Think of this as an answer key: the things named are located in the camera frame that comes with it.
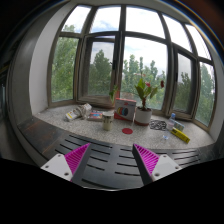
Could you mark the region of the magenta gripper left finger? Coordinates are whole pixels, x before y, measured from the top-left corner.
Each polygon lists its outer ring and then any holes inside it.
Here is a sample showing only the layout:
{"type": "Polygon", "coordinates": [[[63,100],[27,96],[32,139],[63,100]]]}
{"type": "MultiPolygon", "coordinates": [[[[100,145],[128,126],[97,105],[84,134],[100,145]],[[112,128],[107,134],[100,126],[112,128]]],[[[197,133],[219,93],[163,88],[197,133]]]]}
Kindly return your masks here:
{"type": "Polygon", "coordinates": [[[56,154],[42,169],[73,183],[79,183],[90,155],[90,144],[82,145],[63,155],[56,154]]]}

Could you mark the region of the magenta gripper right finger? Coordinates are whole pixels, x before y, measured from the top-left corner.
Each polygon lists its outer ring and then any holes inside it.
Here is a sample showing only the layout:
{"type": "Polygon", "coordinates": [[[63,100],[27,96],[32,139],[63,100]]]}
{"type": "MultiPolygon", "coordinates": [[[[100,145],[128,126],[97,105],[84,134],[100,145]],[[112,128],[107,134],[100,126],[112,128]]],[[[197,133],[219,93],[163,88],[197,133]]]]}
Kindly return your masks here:
{"type": "Polygon", "coordinates": [[[158,155],[140,145],[134,144],[132,153],[144,185],[181,170],[181,167],[168,155],[158,155]]]}

